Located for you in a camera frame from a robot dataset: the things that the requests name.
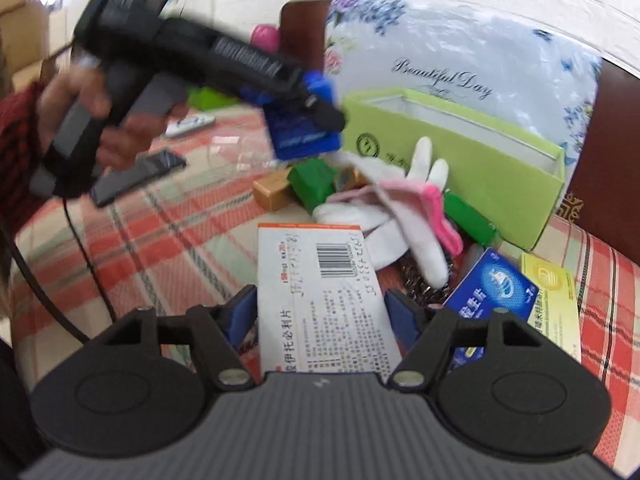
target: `hand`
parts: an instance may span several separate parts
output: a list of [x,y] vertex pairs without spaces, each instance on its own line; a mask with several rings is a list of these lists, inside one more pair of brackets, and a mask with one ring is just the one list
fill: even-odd
[[[109,115],[111,101],[104,90],[104,75],[100,70],[71,66],[63,70],[45,88],[38,103],[38,134],[42,153],[53,142],[58,127],[76,98],[95,119]],[[188,111],[186,103],[177,105],[171,117],[183,118]],[[151,142],[164,134],[167,117],[133,114],[124,127],[107,126],[100,137],[96,162],[104,168],[126,170],[133,166],[136,155],[146,152]]]

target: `open green box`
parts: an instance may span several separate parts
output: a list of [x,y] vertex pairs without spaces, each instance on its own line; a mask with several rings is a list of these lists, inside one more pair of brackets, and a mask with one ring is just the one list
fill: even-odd
[[449,163],[447,187],[493,222],[502,238],[532,249],[564,186],[564,151],[471,108],[410,89],[344,99],[344,148],[408,167],[427,136]]

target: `floral plastic cover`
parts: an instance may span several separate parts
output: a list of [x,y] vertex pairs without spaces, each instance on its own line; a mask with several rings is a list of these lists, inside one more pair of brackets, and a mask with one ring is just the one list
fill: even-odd
[[601,66],[571,38],[446,0],[334,0],[326,19],[324,71],[338,99],[413,88],[517,124],[564,148],[567,185]]

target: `green object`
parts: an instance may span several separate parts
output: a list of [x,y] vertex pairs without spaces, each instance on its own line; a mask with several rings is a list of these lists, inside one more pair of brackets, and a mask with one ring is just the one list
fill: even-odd
[[331,168],[321,158],[310,158],[294,166],[287,180],[311,214],[319,205],[326,202],[329,195],[335,193],[334,176],[337,170]]
[[189,106],[201,112],[227,108],[239,104],[235,97],[229,97],[211,88],[197,88],[189,92]]
[[427,136],[449,164],[448,187],[525,250],[536,244],[564,186],[564,151],[471,108],[410,89],[354,92],[344,148],[407,167]]
[[494,224],[449,190],[444,192],[444,213],[484,247],[493,247],[500,239]]

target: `plaid sleeve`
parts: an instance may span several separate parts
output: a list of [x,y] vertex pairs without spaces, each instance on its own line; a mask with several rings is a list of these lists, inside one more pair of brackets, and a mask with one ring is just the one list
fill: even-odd
[[0,103],[0,218],[14,233],[46,202],[29,191],[42,158],[36,104],[43,88],[34,83]]

